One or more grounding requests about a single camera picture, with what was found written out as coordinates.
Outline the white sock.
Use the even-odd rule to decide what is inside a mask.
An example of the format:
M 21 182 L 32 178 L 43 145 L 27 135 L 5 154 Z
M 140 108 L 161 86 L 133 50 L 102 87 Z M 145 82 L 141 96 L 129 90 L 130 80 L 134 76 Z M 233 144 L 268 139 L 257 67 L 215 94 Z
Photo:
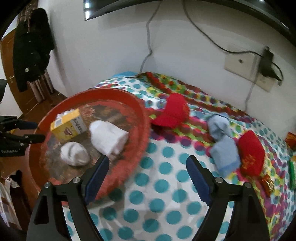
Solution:
M 129 137 L 127 131 L 102 120 L 93 121 L 89 126 L 89 131 L 93 147 L 107 156 L 110 161 L 114 161 L 123 151 Z
M 77 142 L 67 142 L 60 150 L 61 160 L 74 167 L 85 166 L 90 162 L 90 157 L 83 145 Z

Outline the yellow cartoon medicine box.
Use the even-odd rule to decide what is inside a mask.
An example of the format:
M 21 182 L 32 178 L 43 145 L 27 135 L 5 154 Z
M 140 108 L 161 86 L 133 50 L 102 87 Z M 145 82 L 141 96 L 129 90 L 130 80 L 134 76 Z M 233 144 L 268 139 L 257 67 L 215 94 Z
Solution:
M 50 131 L 60 142 L 68 141 L 87 130 L 80 110 L 71 110 L 71 113 L 51 122 Z

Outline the red sock with gold print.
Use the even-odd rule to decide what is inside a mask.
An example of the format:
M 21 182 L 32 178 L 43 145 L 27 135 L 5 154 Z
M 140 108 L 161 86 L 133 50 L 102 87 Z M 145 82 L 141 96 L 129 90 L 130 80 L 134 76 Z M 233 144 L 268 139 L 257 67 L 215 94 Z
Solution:
M 259 176 L 265 160 L 265 150 L 253 131 L 247 131 L 240 137 L 238 150 L 241 172 L 251 177 Z

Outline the light blue sock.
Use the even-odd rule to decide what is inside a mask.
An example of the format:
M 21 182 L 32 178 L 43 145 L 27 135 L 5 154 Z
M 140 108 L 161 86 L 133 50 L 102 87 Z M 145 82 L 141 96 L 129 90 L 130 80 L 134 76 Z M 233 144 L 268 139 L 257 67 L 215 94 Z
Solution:
M 231 137 L 229 117 L 224 115 L 212 115 L 208 121 L 208 131 L 215 142 L 222 139 L 224 136 Z
M 210 155 L 215 162 L 218 173 L 226 178 L 230 173 L 236 171 L 241 164 L 238 149 L 233 138 L 224 135 L 210 149 Z

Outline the dark wooden nightstand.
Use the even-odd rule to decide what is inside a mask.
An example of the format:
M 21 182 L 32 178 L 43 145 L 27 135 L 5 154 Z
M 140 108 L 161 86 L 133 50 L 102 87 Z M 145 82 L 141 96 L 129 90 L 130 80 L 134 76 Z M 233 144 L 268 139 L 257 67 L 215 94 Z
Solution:
M 53 105 L 51 105 L 48 100 L 44 100 L 34 106 L 27 114 L 22 114 L 20 120 L 39 123 L 54 106 L 65 100 L 67 97 L 56 91 L 51 95 L 51 98 Z M 25 156 L 21 157 L 1 157 L 1 176 L 6 178 L 17 170 L 20 170 L 24 172 L 23 178 L 25 178 L 25 184 L 29 184 L 29 189 L 31 189 L 32 177 L 29 172 L 28 151 L 29 149 L 26 150 Z

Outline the red green snack box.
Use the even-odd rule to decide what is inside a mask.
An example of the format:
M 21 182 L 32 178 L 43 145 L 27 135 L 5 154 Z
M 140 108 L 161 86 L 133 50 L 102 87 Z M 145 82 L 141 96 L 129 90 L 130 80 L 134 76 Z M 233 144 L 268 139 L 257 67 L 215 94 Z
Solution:
M 295 183 L 295 161 L 289 161 L 289 171 L 290 171 L 290 188 L 291 189 L 295 189 L 296 187 L 296 183 Z

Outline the polka dot bed sheet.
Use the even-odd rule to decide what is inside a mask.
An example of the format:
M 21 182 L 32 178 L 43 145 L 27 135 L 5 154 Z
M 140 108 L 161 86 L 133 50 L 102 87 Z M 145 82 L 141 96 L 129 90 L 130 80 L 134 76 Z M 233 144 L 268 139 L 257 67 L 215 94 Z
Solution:
M 237 140 L 253 131 L 265 150 L 263 173 L 274 183 L 266 196 L 261 184 L 239 170 L 226 181 L 250 182 L 263 207 L 271 240 L 278 240 L 295 216 L 295 192 L 290 188 L 289 160 L 292 151 L 284 139 L 262 122 L 230 104 L 217 100 L 197 87 L 172 77 L 145 73 L 136 77 L 117 75 L 97 87 L 126 90 L 144 101 L 151 118 L 165 106 L 170 92 L 184 95 L 189 120 L 162 135 L 151 132 L 144 156 L 136 171 L 109 195 L 88 208 L 104 240 L 191 240 L 201 226 L 208 207 L 202 202 L 186 169 L 194 155 L 214 176 L 219 172 L 210 156 L 213 145 L 207 119 L 215 111 L 227 114 L 232 137 Z

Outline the black hanging jacket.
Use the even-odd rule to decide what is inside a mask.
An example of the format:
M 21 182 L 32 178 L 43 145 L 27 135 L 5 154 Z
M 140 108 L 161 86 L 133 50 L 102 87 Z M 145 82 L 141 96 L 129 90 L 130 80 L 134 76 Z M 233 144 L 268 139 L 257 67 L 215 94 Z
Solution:
M 13 67 L 19 92 L 45 74 L 54 48 L 46 11 L 34 9 L 27 20 L 19 22 L 14 37 Z

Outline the orange red snack packet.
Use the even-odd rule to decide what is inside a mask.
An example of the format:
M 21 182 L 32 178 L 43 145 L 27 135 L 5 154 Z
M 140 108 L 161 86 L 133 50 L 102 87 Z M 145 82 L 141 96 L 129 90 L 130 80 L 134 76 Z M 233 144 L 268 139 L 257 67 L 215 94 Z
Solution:
M 285 142 L 293 151 L 295 151 L 295 149 L 296 149 L 296 134 L 288 132 Z

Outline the red round tray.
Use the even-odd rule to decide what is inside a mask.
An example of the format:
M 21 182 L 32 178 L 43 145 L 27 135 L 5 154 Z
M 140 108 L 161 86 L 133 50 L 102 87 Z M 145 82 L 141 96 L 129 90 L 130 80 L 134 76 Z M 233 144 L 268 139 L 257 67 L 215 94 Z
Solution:
M 37 192 L 41 191 L 47 181 L 59 185 L 82 176 L 100 157 L 100 152 L 91 144 L 90 132 L 86 131 L 72 140 L 86 148 L 91 162 L 86 166 L 71 167 L 61 161 L 60 149 L 63 143 L 51 133 L 50 127 L 58 114 L 70 109 L 79 109 L 86 126 L 101 120 L 128 132 L 128 141 L 123 151 L 110 162 L 109 171 L 95 197 L 99 200 L 119 188 L 136 170 L 149 142 L 149 116 L 143 100 L 115 88 L 86 90 L 59 103 L 43 117 L 35 130 L 36 134 L 46 136 L 45 141 L 29 146 L 30 172 Z

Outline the black power adapter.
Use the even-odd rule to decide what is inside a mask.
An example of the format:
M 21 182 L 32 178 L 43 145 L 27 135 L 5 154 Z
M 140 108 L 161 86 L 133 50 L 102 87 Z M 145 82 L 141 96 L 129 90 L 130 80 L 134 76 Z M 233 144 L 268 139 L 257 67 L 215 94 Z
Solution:
M 273 65 L 274 54 L 270 51 L 268 46 L 263 49 L 262 57 L 260 59 L 259 73 L 264 77 L 275 78 L 276 73 L 274 72 Z

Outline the white wall socket plate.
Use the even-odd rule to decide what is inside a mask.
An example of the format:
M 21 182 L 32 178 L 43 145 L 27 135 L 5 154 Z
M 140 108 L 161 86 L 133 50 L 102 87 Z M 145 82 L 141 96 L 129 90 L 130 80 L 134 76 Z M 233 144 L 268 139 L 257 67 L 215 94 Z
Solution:
M 256 54 L 226 54 L 224 69 L 243 77 L 250 82 L 255 82 L 257 86 L 266 92 L 270 92 L 275 80 L 264 77 L 259 73 L 260 57 Z

